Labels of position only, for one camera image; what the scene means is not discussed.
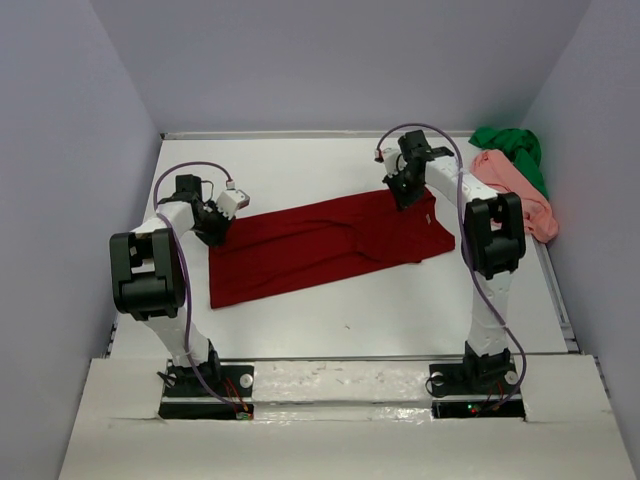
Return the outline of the dark red t shirt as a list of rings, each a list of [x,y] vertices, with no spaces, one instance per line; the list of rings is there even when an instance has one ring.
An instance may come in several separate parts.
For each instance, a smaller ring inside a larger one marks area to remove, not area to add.
[[[422,261],[455,237],[425,193],[404,211],[378,190],[236,221],[209,251],[210,305],[221,309]]]

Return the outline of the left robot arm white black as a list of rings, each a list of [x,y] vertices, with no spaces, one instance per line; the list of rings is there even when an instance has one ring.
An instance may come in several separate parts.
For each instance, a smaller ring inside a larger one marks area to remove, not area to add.
[[[248,197],[233,188],[206,200],[204,181],[179,175],[174,193],[154,200],[153,215],[136,229],[109,240],[114,304],[161,341],[172,360],[159,376],[178,397],[206,395],[230,404],[216,392],[223,381],[219,355],[192,319],[192,289],[181,238],[192,232],[208,247],[224,244],[235,213]]]

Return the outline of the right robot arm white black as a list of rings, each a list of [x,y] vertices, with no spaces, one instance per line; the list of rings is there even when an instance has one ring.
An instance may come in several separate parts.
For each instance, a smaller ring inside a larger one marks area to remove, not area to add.
[[[457,211],[461,255],[473,282],[471,326],[463,358],[431,366],[425,387],[435,399],[448,396],[499,396],[507,401],[520,390],[525,366],[514,351],[523,349],[506,322],[513,274],[526,252],[520,197],[500,193],[464,167],[455,142],[433,147],[426,124],[403,124],[395,148],[375,147],[384,165],[384,184],[398,209],[406,210],[433,188]]]

